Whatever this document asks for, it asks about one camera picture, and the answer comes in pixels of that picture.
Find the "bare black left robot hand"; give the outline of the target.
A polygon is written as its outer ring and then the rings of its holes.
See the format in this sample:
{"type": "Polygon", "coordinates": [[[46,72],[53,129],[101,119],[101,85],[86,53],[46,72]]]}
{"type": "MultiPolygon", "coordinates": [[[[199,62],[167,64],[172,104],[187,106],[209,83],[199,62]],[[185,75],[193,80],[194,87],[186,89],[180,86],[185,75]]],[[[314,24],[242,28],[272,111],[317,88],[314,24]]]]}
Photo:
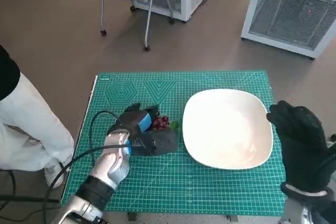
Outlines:
{"type": "Polygon", "coordinates": [[[158,104],[147,106],[142,109],[140,102],[134,103],[124,110],[114,126],[118,129],[126,129],[131,134],[137,135],[150,128],[158,113],[158,104]]]}

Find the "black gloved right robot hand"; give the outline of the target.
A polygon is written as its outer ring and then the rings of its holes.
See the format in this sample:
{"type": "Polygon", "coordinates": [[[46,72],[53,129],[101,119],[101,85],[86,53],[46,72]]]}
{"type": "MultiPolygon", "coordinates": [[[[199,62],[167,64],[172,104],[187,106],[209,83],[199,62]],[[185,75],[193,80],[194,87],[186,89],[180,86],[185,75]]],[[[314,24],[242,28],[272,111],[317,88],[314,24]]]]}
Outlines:
{"type": "Polygon", "coordinates": [[[266,117],[281,142],[286,183],[307,193],[325,190],[335,172],[335,144],[327,145],[321,121],[305,106],[286,101],[271,105],[266,117]]]}

